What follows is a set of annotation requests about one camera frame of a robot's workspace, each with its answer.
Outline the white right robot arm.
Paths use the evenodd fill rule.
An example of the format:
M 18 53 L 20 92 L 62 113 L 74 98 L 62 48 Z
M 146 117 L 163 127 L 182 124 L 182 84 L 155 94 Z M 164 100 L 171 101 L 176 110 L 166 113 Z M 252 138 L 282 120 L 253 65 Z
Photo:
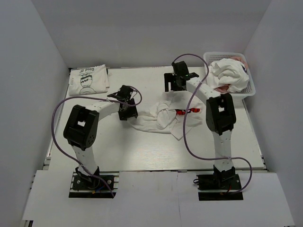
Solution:
M 230 94 L 221 94 L 202 82 L 196 73 L 178 76 L 173 73 L 164 74 L 165 91 L 186 90 L 206 105 L 205 120 L 214 138 L 214 184 L 218 188 L 226 188 L 235 175 L 232 162 L 231 135 L 236 123 L 233 99 Z

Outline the folded white cartoon t-shirt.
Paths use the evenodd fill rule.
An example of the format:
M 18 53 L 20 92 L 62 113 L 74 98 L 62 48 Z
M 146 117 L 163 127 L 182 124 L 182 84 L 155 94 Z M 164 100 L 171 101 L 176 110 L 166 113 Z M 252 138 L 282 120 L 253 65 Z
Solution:
M 70 96 L 106 93 L 110 88 L 106 65 L 71 70 Z

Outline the white t-shirt with red-black print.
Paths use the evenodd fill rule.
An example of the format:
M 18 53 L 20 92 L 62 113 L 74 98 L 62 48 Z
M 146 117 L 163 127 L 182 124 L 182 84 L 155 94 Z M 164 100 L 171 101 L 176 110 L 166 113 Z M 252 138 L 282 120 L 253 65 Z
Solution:
M 151 107 L 138 109 L 138 116 L 127 122 L 143 132 L 171 134 L 175 139 L 183 138 L 183 120 L 186 116 L 185 132 L 202 124 L 204 104 L 188 91 L 162 93 L 160 100 Z

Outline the white perforated plastic basket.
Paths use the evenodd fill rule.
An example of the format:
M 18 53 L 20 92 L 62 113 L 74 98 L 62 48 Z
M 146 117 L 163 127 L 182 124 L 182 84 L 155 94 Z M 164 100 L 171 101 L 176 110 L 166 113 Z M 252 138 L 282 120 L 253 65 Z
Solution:
M 207 63 L 205 72 L 209 73 L 206 83 L 211 88 L 230 93 L 234 99 L 245 99 L 256 93 L 247 60 L 241 53 L 205 52 Z

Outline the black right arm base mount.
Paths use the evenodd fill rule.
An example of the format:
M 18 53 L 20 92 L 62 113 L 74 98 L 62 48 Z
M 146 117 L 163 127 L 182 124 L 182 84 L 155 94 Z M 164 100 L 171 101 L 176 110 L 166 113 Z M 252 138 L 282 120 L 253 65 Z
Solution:
M 213 174 L 197 175 L 193 184 L 198 186 L 200 201 L 242 201 L 243 194 L 239 175 L 235 168 L 220 172 L 214 167 Z

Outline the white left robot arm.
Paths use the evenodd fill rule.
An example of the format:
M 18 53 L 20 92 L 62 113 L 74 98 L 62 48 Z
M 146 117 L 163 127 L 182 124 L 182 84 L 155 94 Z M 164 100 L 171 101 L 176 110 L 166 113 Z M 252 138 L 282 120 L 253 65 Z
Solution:
M 119 120 L 126 121 L 137 117 L 134 98 L 119 102 L 98 102 L 90 106 L 75 105 L 63 130 L 63 136 L 72 146 L 80 161 L 76 173 L 84 177 L 84 183 L 94 189 L 99 186 L 99 167 L 94 159 L 92 145 L 96 140 L 98 122 L 105 117 L 118 113 Z

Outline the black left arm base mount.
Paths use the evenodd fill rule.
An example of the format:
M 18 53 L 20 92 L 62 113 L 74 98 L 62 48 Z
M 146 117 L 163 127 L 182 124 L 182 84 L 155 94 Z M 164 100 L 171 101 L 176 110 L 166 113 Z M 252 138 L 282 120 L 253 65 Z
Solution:
M 105 180 L 113 195 L 104 182 L 92 176 L 85 176 L 76 168 L 71 179 L 69 198 L 113 199 L 118 189 L 119 173 L 99 172 L 99 177 Z

